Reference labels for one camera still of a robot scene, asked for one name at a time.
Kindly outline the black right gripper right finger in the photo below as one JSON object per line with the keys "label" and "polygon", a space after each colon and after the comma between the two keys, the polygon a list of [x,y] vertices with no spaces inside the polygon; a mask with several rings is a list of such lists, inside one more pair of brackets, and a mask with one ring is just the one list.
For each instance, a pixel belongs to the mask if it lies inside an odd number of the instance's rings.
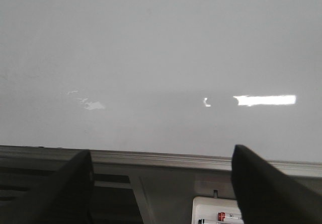
{"label": "black right gripper right finger", "polygon": [[244,145],[236,145],[231,182],[244,223],[321,223],[321,195]]}

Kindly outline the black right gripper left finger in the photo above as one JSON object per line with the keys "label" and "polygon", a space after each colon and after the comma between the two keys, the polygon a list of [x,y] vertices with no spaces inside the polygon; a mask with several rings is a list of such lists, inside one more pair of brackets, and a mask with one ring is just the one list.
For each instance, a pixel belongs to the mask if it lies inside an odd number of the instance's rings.
{"label": "black right gripper left finger", "polygon": [[1,223],[93,223],[90,200],[94,169],[80,151],[42,184],[1,207]]}

